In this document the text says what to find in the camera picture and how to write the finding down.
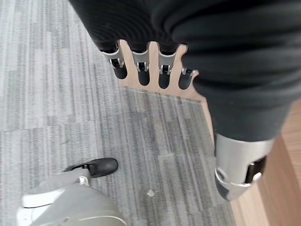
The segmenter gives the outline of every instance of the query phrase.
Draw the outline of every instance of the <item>dark gray fabric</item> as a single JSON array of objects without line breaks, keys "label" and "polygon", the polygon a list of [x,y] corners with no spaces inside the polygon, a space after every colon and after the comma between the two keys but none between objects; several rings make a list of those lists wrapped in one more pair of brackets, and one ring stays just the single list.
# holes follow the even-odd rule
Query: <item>dark gray fabric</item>
[{"label": "dark gray fabric", "polygon": [[93,186],[130,225],[235,225],[199,102],[119,88],[67,1],[0,0],[0,28],[1,226],[23,192],[99,157],[120,167]]}]

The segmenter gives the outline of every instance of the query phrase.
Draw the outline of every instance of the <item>wooden floor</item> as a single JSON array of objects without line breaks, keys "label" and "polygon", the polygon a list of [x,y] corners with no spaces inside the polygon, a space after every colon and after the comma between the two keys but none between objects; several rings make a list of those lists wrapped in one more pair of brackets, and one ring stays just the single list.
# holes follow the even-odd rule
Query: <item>wooden floor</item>
[{"label": "wooden floor", "polygon": [[[181,56],[185,52],[184,46],[178,49],[167,89],[161,89],[158,86],[158,48],[155,43],[150,45],[150,83],[145,87],[139,84],[127,44],[122,41],[121,46],[128,70],[128,77],[120,81],[121,86],[201,100],[209,128],[212,128],[206,99],[200,96],[192,85],[187,90],[178,88],[182,68]],[[231,202],[237,226],[301,225],[300,185],[301,101],[293,106],[283,132],[275,142],[263,178],[239,199]]]}]

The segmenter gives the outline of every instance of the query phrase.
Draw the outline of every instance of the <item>prosthetic hand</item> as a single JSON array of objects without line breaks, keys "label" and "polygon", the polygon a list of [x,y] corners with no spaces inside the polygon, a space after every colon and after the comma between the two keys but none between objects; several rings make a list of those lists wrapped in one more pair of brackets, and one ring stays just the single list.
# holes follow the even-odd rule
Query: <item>prosthetic hand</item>
[{"label": "prosthetic hand", "polygon": [[117,168],[113,158],[97,159],[47,179],[22,197],[17,226],[126,226],[113,201],[89,186]]},{"label": "prosthetic hand", "polygon": [[194,70],[215,135],[215,179],[227,200],[264,170],[291,103],[301,96],[301,2],[295,0],[70,0],[116,76],[127,76],[119,40],[127,41],[139,82],[150,82],[148,43],[158,43],[159,81],[169,85],[177,47],[185,44],[179,87]]}]

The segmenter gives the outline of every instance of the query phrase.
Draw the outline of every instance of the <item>gray carpet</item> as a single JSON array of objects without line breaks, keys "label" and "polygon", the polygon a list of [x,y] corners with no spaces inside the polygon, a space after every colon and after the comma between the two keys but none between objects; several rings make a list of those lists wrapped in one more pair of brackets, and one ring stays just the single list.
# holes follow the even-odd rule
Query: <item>gray carpet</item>
[{"label": "gray carpet", "polygon": [[106,156],[120,168],[93,186],[129,225],[235,225],[199,102],[119,88],[65,0],[0,0],[0,29],[1,226],[23,192]]}]

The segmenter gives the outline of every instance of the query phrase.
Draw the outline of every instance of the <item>black sleeve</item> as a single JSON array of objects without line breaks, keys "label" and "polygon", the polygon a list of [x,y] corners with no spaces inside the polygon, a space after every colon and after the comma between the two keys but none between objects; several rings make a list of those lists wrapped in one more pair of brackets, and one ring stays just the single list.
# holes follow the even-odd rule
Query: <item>black sleeve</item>
[{"label": "black sleeve", "polygon": [[260,141],[301,96],[300,0],[70,0],[92,39],[186,44],[214,130]]}]

